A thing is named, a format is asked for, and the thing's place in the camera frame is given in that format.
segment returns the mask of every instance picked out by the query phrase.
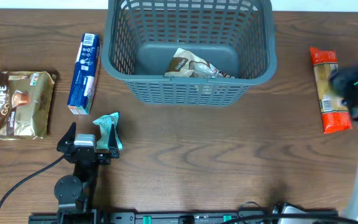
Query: white backdrop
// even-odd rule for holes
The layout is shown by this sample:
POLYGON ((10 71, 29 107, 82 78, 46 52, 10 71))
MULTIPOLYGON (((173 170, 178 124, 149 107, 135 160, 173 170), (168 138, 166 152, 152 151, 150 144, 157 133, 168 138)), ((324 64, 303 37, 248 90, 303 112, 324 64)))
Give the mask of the white backdrop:
MULTIPOLYGON (((358 12, 358 0, 271 0, 274 11, 358 12)), ((0 0, 0 8, 107 9, 108 0, 0 0)))

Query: green clip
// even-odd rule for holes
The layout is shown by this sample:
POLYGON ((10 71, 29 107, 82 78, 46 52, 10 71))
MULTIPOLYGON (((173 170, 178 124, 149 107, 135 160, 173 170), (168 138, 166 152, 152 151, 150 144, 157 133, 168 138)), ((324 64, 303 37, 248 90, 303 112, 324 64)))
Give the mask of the green clip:
POLYGON ((227 221, 229 221, 229 220, 231 220, 231 215, 224 215, 224 216, 223 216, 223 221, 224 221, 224 222, 227 222, 227 221))
POLYGON ((143 217, 143 224, 152 224, 152 217, 143 217))

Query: nescafe gold bag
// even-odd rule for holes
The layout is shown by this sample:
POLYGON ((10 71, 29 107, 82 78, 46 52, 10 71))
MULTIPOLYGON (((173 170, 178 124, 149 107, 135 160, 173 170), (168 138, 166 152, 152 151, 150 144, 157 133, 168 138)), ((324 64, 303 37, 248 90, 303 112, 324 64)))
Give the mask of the nescafe gold bag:
POLYGON ((47 136, 55 75, 0 72, 0 139, 47 136))

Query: small blue package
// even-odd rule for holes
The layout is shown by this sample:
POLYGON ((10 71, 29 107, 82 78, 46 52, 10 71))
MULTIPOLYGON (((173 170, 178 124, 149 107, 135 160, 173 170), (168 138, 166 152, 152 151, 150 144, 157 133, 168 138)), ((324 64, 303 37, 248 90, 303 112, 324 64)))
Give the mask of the small blue package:
POLYGON ((89 114, 99 73, 98 34, 85 33, 75 62, 67 106, 73 114, 89 114))

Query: coffee cup image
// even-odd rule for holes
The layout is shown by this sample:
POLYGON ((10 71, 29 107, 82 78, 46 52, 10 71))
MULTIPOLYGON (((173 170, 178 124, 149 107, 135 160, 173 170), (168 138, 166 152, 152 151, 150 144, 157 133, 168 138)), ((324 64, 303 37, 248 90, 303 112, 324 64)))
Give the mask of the coffee cup image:
POLYGON ((27 91, 22 93, 21 91, 16 90, 12 95, 12 107, 28 105, 31 102, 31 97, 27 91))

